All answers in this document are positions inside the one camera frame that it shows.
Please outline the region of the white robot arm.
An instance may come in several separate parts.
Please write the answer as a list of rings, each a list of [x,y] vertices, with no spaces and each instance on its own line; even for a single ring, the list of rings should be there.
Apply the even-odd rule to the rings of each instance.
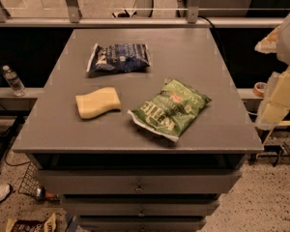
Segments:
[[[265,54],[275,53],[276,58],[287,65],[283,73],[272,73],[266,85],[264,100],[258,108],[256,127],[269,131],[290,111],[290,14],[255,46],[255,50]]]

